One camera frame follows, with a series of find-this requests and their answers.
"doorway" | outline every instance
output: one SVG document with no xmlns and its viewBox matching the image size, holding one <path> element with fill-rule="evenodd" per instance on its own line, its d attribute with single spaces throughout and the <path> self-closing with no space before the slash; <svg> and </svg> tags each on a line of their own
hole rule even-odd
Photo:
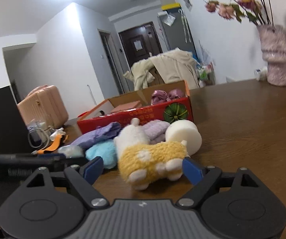
<svg viewBox="0 0 286 239">
<path fill-rule="evenodd" d="M 110 65 L 117 90 L 120 95 L 124 94 L 125 91 L 124 91 L 122 81 L 120 78 L 120 74 L 119 74 L 119 71 L 121 71 L 120 73 L 122 73 L 122 70 L 118 70 L 118 66 L 121 68 L 122 66 L 118 64 L 116 61 L 116 58 L 118 59 L 118 56 L 117 56 L 116 48 L 112 40 L 111 34 L 107 32 L 103 32 L 103 31 L 99 31 L 99 33 L 101 36 L 101 40 L 102 40 L 103 47 L 106 53 L 107 61 Z"/>
<path fill-rule="evenodd" d="M 130 67 L 140 60 L 162 53 L 153 22 L 122 31 L 119 35 Z"/>
</svg>

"red cardboard box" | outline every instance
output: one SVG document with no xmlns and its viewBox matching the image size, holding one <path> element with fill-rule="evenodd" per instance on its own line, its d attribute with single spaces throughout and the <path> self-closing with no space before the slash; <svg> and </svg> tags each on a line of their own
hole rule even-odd
<svg viewBox="0 0 286 239">
<path fill-rule="evenodd" d="M 155 90 L 163 90 L 169 93 L 174 89 L 181 89 L 182 92 L 186 94 L 186 97 L 156 104 L 154 106 L 150 105 L 151 96 Z M 97 105 L 94 109 L 81 114 L 78 117 L 77 124 L 82 134 L 85 134 L 95 130 L 98 126 L 104 127 L 111 122 L 119 122 L 122 126 L 126 126 L 130 124 L 132 118 L 139 118 L 141 120 L 141 125 L 156 119 L 165 120 L 170 123 L 179 119 L 193 121 L 189 95 L 190 91 L 187 83 L 184 81 L 155 85 L 144 90 L 126 93 L 121 96 L 107 99 Z M 142 105 L 145 107 L 110 114 L 111 110 L 115 107 L 133 101 L 141 101 Z"/>
</svg>

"dark brown door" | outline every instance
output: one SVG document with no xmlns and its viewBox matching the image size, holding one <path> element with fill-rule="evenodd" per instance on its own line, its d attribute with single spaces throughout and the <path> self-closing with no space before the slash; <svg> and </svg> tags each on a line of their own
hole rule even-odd
<svg viewBox="0 0 286 239">
<path fill-rule="evenodd" d="M 120 33 L 120 37 L 130 67 L 151 55 L 156 56 L 162 53 L 152 22 L 125 30 Z"/>
</svg>

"door frame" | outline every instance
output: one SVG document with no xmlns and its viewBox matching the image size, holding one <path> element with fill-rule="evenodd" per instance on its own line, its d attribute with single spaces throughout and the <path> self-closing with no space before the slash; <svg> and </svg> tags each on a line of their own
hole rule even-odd
<svg viewBox="0 0 286 239">
<path fill-rule="evenodd" d="M 102 41 L 102 38 L 101 38 L 101 34 L 105 35 L 106 38 L 107 38 L 107 44 L 108 44 L 108 47 L 109 47 L 109 49 L 111 51 L 112 58 L 113 58 L 113 61 L 114 61 L 114 64 L 115 64 L 115 68 L 116 68 L 116 71 L 117 71 L 117 74 L 118 74 L 117 78 L 121 82 L 121 86 L 122 86 L 123 92 L 124 93 L 130 92 L 129 85 L 126 82 L 125 77 L 123 77 L 123 74 L 124 74 L 123 73 L 123 68 L 122 68 L 120 57 L 119 57 L 119 55 L 117 53 L 117 48 L 115 46 L 115 42 L 113 40 L 112 33 L 109 32 L 109 31 L 106 31 L 106 30 L 102 30 L 102 29 L 98 29 L 98 32 L 99 32 L 99 36 L 100 36 L 100 39 L 101 39 L 101 42 L 102 42 L 102 46 L 103 46 L 103 41 Z"/>
<path fill-rule="evenodd" d="M 129 30 L 133 30 L 133 29 L 135 29 L 135 28 L 145 27 L 146 25 L 151 25 L 151 26 L 152 26 L 153 32 L 154 32 L 155 37 L 156 37 L 156 43 L 157 43 L 158 49 L 160 50 L 161 53 L 163 53 L 163 50 L 162 50 L 162 47 L 161 47 L 161 43 L 159 42 L 158 34 L 157 34 L 157 32 L 156 32 L 156 29 L 155 29 L 155 26 L 154 26 L 154 23 L 153 23 L 153 22 L 144 23 L 144 24 L 142 24 L 142 25 L 138 25 L 138 26 L 135 26 L 135 27 L 133 27 L 133 28 L 128 28 L 128 29 L 126 29 L 126 30 L 124 30 L 124 31 L 121 31 L 121 32 L 119 32 L 119 37 L 120 37 L 120 40 L 121 40 L 121 42 L 122 42 L 123 51 L 124 51 L 124 54 L 125 54 L 125 56 L 126 56 L 126 60 L 127 60 L 128 64 L 129 64 L 130 69 L 131 69 L 132 66 L 130 66 L 130 63 L 129 63 L 130 60 L 129 60 L 129 57 L 128 57 L 127 52 L 126 52 L 126 50 L 125 50 L 125 44 L 124 44 L 124 41 L 123 41 L 123 39 L 122 39 L 122 33 L 126 32 L 126 31 L 129 31 Z"/>
</svg>

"light blue plush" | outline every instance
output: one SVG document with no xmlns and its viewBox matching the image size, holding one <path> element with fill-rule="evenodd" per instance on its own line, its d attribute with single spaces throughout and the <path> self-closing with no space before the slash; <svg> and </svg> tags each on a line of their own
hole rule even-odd
<svg viewBox="0 0 286 239">
<path fill-rule="evenodd" d="M 98 142 L 86 150 L 85 156 L 89 161 L 97 156 L 101 156 L 105 169 L 112 169 L 117 165 L 116 148 L 112 139 Z"/>
</svg>

